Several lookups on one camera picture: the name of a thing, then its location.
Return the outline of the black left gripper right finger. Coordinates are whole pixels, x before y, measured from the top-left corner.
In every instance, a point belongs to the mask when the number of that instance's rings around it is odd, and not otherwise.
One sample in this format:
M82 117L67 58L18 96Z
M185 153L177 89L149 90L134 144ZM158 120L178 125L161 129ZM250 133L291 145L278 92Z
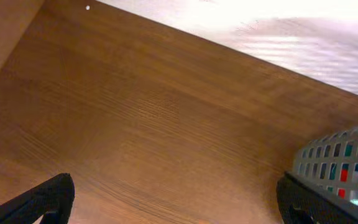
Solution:
M349 202L291 175L277 182L276 194L284 223L358 223Z

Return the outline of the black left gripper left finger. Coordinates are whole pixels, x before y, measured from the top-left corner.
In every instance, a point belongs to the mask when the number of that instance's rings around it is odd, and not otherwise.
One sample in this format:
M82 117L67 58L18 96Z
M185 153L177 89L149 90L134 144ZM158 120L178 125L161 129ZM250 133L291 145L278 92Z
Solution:
M67 224L75 199L69 173L61 173L0 205L0 224Z

